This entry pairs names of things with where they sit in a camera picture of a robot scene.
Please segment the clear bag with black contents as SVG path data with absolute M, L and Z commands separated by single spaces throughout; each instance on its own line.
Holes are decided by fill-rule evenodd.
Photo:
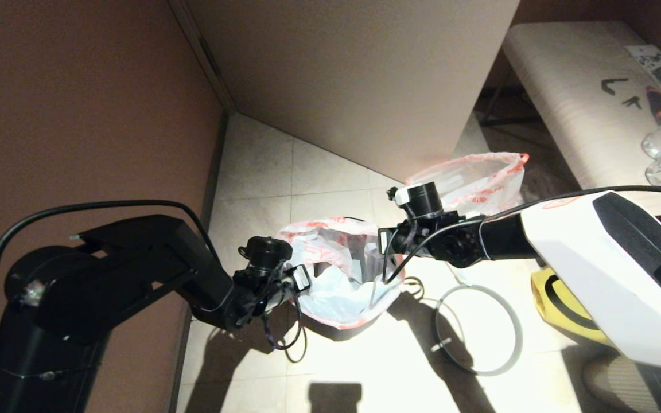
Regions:
M 525 168 L 521 195 L 525 203 L 582 190 L 569 170 L 550 170 L 542 165 Z

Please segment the beige door panel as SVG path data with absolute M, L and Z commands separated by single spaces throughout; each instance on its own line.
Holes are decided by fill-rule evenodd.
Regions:
M 449 159 L 521 0 L 186 0 L 236 109 L 385 176 Z

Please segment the printed paper leaflet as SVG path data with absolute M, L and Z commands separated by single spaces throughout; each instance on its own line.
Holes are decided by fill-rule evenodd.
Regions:
M 626 45 L 627 52 L 661 89 L 661 50 L 656 45 Z

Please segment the light wood grain table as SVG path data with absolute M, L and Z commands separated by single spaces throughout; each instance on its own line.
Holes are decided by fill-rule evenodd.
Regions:
M 538 22 L 507 31 L 503 53 L 583 189 L 646 185 L 641 149 L 658 128 L 646 87 L 654 82 L 627 52 L 643 39 L 621 21 Z M 603 92 L 603 79 L 616 96 Z M 621 103 L 640 96 L 642 110 Z

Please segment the red black screwdriver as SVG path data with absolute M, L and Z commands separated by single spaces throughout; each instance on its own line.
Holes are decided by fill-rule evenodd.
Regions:
M 647 86 L 646 97 L 656 125 L 661 126 L 661 90 L 653 86 Z

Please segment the black cylindrical wrist motor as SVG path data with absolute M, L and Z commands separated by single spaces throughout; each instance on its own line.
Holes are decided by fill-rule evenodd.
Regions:
M 239 246 L 237 251 L 246 259 L 247 269 L 268 272 L 282 267 L 292 256 L 291 245 L 273 237 L 251 237 L 246 246 Z

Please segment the yellow fabric tote bag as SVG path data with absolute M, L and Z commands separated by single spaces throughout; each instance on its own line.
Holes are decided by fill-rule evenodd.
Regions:
M 544 322 L 578 339 L 616 347 L 553 269 L 546 267 L 532 274 L 531 290 Z

